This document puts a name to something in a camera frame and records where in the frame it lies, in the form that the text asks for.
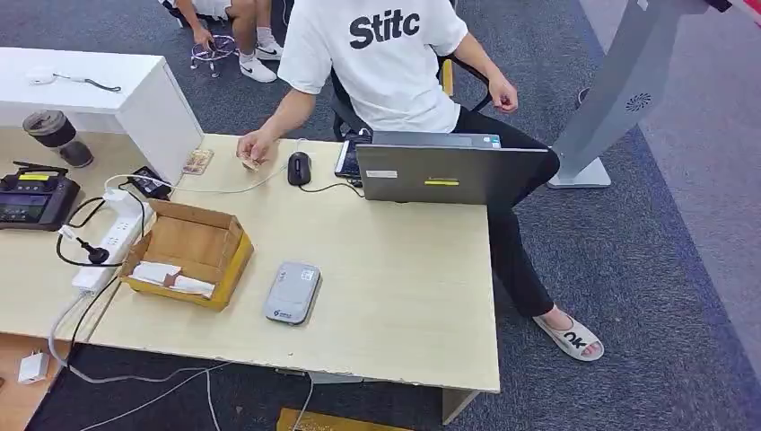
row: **open cardboard box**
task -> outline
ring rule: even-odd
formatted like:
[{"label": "open cardboard box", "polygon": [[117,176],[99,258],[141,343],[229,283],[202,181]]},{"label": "open cardboard box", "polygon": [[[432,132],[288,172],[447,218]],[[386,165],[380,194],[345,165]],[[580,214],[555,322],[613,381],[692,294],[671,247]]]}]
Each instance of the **open cardboard box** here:
[{"label": "open cardboard box", "polygon": [[[122,282],[138,292],[197,303],[221,311],[249,263],[254,247],[235,215],[149,199],[156,222],[133,245],[119,271]],[[130,277],[141,260],[181,267],[181,275],[214,285],[208,299]]]}]

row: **speaker grille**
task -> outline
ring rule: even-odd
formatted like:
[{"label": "speaker grille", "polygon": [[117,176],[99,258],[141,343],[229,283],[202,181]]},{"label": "speaker grille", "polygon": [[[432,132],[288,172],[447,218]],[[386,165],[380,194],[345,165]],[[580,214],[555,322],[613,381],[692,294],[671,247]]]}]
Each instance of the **speaker grille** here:
[{"label": "speaker grille", "polygon": [[643,110],[651,102],[652,102],[652,96],[647,92],[641,92],[633,96],[628,101],[626,101],[626,111],[637,112],[639,110]]}]

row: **gray kiosk stand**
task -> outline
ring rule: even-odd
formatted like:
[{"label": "gray kiosk stand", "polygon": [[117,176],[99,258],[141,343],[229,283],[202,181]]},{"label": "gray kiosk stand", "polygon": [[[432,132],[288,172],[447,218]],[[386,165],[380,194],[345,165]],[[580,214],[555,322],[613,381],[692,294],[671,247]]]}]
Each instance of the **gray kiosk stand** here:
[{"label": "gray kiosk stand", "polygon": [[552,189],[610,185],[599,156],[660,102],[682,15],[702,0],[629,0],[605,62],[582,105],[553,145],[560,171]]}]

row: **chair armrest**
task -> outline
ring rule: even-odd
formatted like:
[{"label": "chair armrest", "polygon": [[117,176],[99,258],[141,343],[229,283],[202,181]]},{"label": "chair armrest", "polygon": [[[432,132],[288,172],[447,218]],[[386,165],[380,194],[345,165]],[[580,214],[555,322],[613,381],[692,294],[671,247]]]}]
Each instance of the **chair armrest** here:
[{"label": "chair armrest", "polygon": [[481,72],[478,72],[471,65],[455,57],[454,54],[449,54],[446,57],[439,57],[439,64],[443,63],[444,60],[450,60],[455,65],[460,66],[466,71],[468,71],[468,73],[473,75],[478,81],[481,81],[482,83],[484,83],[484,86],[486,87],[486,96],[484,96],[484,98],[478,103],[478,105],[476,105],[476,107],[471,110],[473,112],[481,111],[489,103],[489,101],[492,100],[492,96],[489,94],[489,79],[485,77],[484,74],[482,74]]}]

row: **foot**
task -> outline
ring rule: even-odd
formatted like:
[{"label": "foot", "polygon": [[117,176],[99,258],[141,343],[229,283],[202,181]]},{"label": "foot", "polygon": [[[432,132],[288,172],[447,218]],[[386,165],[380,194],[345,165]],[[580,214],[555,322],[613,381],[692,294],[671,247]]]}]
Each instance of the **foot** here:
[{"label": "foot", "polygon": [[[571,317],[564,311],[557,308],[557,306],[554,306],[552,310],[546,314],[539,316],[539,319],[541,319],[551,330],[564,333],[562,337],[564,337],[565,340],[568,340],[565,334],[571,334],[574,322],[573,319],[571,319]],[[599,341],[595,341],[584,348],[582,351],[582,356],[588,358],[596,358],[596,356],[601,356],[602,351],[602,344],[600,344]]]},{"label": "foot", "polygon": [[283,56],[283,47],[272,38],[258,43],[256,53],[260,60],[279,60]]},{"label": "foot", "polygon": [[277,79],[275,72],[267,69],[257,58],[243,55],[241,55],[241,73],[261,83],[271,83]]}]

